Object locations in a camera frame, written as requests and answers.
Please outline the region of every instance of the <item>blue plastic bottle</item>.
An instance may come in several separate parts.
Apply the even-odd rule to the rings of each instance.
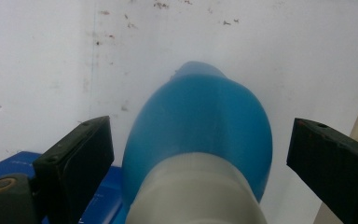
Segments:
[[[272,158],[267,115],[249,90],[206,63],[184,64],[135,121],[122,165],[124,208],[157,163],[188,152],[231,162],[261,200]]]

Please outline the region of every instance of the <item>white background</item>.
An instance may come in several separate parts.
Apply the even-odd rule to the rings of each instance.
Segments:
[[[268,223],[313,223],[321,201],[285,165],[291,129],[300,117],[350,133],[358,1],[0,1],[0,160],[44,152],[109,115],[120,165],[145,101],[192,60],[246,86],[267,111]]]

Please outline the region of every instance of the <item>dark spot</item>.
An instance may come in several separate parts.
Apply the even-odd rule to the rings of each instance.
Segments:
[[[87,78],[83,79],[83,92],[89,92],[90,82]]]
[[[282,7],[284,7],[284,2],[283,1],[277,2],[277,3],[274,4],[274,6],[272,6],[272,8],[274,8],[274,9],[280,9]]]
[[[160,3],[160,2],[157,2],[153,5],[154,7],[158,7],[159,9],[162,9],[162,8],[166,8],[168,9],[170,6],[168,6],[167,4],[165,3]]]
[[[127,24],[127,27],[128,27],[128,28],[138,29],[138,27],[136,27],[136,25],[135,25],[135,24],[130,23],[130,22]]]
[[[103,15],[105,15],[105,16],[107,16],[107,15],[109,15],[109,14],[110,14],[110,12],[109,12],[109,11],[107,11],[107,10],[105,10],[105,11],[100,11],[100,13],[101,13],[101,14],[103,14]]]
[[[50,89],[52,90],[59,90],[60,89],[60,83],[58,81],[51,82]]]
[[[129,109],[127,108],[126,105],[122,105],[121,106],[121,111],[129,111]]]

